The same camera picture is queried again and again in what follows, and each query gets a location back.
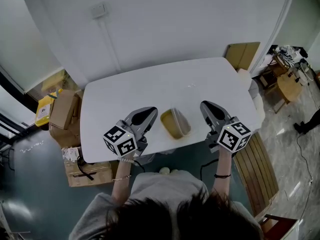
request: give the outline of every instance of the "electrical outlet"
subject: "electrical outlet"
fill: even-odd
[[[107,14],[107,6],[105,2],[100,2],[90,8],[92,19],[97,19]]]

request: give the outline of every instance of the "gray shirt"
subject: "gray shirt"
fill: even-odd
[[[169,175],[145,172],[135,178],[129,198],[138,200],[150,198],[167,203],[171,211],[176,211],[181,202],[190,200],[192,195],[198,194],[201,189],[209,195],[206,185],[184,170]],[[116,204],[110,195],[98,194],[75,225],[69,240],[100,239],[106,228],[107,210],[115,206]],[[241,203],[232,202],[232,206],[250,222],[257,225],[255,219]],[[173,239],[175,239],[177,232],[175,230],[174,214],[172,214],[171,219]]]

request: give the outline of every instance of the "gray floor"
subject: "gray floor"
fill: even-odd
[[[277,114],[272,109],[274,96],[274,93],[271,93],[263,97],[266,118],[259,131],[279,184],[279,192],[267,213],[300,219],[310,189],[310,176],[306,162],[300,155],[301,151],[297,145],[299,135],[294,130],[293,124],[310,120],[320,106],[320,91],[315,82],[310,86],[304,86],[298,101],[286,105]],[[298,140],[313,177],[308,204],[299,227],[299,239],[320,239],[319,140],[320,127],[311,130]]]
[[[69,187],[61,150],[47,131],[39,131],[14,145],[11,155],[11,171],[5,164],[1,174],[3,189],[0,192],[3,210],[13,232],[28,232],[23,236],[30,240],[66,240],[88,204],[100,192],[110,194],[111,184],[90,187]],[[147,172],[157,172],[161,167],[186,170],[200,177],[200,166],[216,158],[204,142],[179,148],[173,154],[157,155],[145,165]],[[203,169],[203,181],[211,188],[216,164]],[[134,166],[130,179],[141,173]],[[241,184],[239,174],[232,165],[230,186],[232,200],[250,203]]]

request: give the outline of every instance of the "dark hair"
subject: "dark hair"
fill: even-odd
[[[106,222],[107,240],[172,239],[172,218],[167,204],[150,198],[129,200],[109,212]],[[176,211],[178,238],[181,240],[223,239],[239,237],[263,239],[260,228],[232,208],[228,198],[204,193],[182,202]]]

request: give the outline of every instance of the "white table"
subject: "white table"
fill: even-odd
[[[200,111],[200,103],[205,100],[222,106],[252,131],[261,127],[248,91],[235,69],[222,57],[146,67],[91,82],[84,90],[80,117],[84,160],[88,163],[116,160],[103,135],[118,120],[142,107],[158,109],[158,117],[145,135],[148,146],[142,155],[204,141],[210,131]],[[193,104],[187,112],[193,133],[179,140],[173,139],[160,121],[161,114],[177,102]]]

